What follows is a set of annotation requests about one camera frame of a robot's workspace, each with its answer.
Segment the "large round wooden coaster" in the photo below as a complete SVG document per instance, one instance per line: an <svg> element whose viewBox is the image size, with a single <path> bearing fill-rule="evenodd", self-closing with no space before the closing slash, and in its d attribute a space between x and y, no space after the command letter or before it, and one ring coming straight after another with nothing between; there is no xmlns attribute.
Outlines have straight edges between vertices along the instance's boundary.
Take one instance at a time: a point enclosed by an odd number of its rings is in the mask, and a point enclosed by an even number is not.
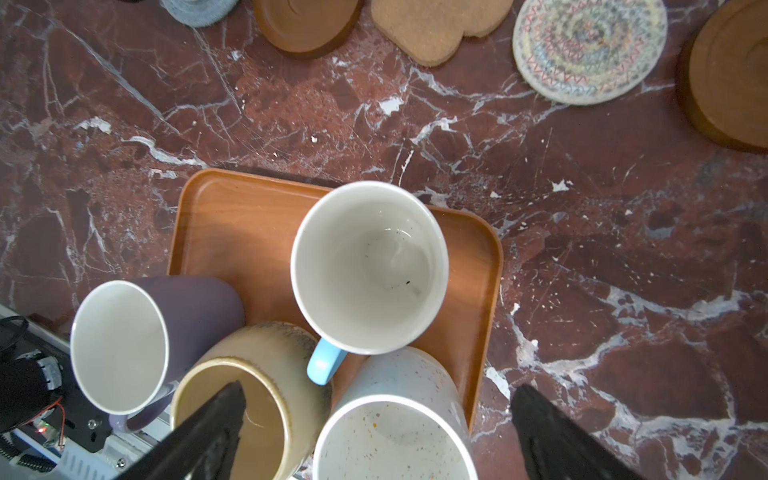
<svg viewBox="0 0 768 480"><path fill-rule="evenodd" d="M767 152L767 3L725 2L685 44L677 91L690 123L736 150Z"/></svg>

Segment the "grey round coaster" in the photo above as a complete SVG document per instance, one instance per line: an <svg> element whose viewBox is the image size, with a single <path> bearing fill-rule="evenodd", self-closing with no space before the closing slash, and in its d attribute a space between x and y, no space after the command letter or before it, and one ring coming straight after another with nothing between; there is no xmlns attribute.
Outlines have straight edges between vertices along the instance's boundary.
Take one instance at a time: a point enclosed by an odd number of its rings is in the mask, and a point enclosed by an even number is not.
<svg viewBox="0 0 768 480"><path fill-rule="evenodd" d="M161 0L160 5L183 25L206 27L224 19L238 0Z"/></svg>

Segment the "woven round coaster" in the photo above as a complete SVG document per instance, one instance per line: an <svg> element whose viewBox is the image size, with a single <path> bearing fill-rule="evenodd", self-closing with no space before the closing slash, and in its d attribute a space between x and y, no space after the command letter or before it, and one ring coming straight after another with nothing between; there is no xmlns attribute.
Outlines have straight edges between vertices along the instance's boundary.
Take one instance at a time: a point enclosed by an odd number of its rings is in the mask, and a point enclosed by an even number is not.
<svg viewBox="0 0 768 480"><path fill-rule="evenodd" d="M517 14L512 52L523 79L540 95L595 105L644 81L667 34L660 0L528 0Z"/></svg>

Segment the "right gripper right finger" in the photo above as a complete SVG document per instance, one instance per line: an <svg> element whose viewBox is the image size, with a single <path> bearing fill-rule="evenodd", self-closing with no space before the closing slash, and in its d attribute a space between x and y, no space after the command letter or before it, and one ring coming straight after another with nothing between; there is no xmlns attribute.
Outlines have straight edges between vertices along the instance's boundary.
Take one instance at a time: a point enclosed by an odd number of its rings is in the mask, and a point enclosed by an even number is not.
<svg viewBox="0 0 768 480"><path fill-rule="evenodd" d="M641 479L533 386L516 389L510 411L529 478Z"/></svg>

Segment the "cork flower coaster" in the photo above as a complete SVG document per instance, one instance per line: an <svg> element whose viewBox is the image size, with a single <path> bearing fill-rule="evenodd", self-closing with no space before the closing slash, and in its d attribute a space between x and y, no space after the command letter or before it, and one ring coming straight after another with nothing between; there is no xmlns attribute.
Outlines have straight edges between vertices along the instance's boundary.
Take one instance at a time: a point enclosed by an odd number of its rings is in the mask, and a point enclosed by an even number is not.
<svg viewBox="0 0 768 480"><path fill-rule="evenodd" d="M512 0L374 0L375 26L416 63L445 63L466 37L481 38L509 14Z"/></svg>

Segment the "small round wooden coaster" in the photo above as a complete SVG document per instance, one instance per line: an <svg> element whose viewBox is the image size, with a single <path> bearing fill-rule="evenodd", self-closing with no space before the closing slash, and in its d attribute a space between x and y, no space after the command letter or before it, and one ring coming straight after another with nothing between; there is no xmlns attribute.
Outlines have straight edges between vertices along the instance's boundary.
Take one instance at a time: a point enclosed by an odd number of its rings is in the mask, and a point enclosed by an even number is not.
<svg viewBox="0 0 768 480"><path fill-rule="evenodd" d="M257 27L278 50L317 58L346 41L360 16L358 0L260 0L253 2Z"/></svg>

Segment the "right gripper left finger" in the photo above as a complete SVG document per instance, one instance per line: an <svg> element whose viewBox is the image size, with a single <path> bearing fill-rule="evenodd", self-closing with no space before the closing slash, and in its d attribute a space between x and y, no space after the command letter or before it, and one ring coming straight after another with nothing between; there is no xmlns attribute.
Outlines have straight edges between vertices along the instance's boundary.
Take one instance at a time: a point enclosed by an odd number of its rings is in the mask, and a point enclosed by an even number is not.
<svg viewBox="0 0 768 480"><path fill-rule="evenodd" d="M228 479L245 409L241 383L227 384L119 478Z"/></svg>

